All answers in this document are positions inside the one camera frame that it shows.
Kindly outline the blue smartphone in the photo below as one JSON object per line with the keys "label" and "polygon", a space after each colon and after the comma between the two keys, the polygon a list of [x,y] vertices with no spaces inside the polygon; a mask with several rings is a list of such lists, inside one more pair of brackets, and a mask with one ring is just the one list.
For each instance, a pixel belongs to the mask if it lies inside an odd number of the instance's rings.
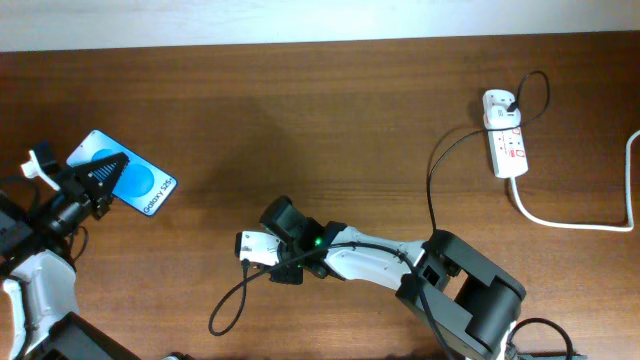
{"label": "blue smartphone", "polygon": [[120,152],[129,162],[116,183],[114,196],[145,216],[155,215],[176,189],[177,179],[104,132],[92,130],[69,155],[66,164],[77,166]]}

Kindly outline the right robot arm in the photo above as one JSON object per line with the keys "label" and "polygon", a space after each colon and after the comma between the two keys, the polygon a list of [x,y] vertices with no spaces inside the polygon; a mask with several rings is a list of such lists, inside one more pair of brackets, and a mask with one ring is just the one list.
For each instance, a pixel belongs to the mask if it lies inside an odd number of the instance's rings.
{"label": "right robot arm", "polygon": [[275,246],[262,262],[273,281],[299,285],[309,271],[389,288],[445,350],[467,359],[503,358],[526,290],[455,234],[436,230],[413,242],[374,237],[340,222],[322,225],[287,196],[276,198],[259,222]]}

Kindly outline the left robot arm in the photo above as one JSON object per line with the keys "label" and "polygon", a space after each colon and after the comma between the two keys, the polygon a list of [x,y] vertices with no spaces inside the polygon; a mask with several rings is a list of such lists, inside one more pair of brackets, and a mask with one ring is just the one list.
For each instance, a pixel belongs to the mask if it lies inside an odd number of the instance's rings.
{"label": "left robot arm", "polygon": [[74,241],[84,221],[101,219],[129,163],[119,152],[73,167],[41,166],[36,153],[20,180],[42,178],[55,192],[23,209],[1,198],[1,282],[13,317],[12,359],[132,359],[134,353],[83,319]]}

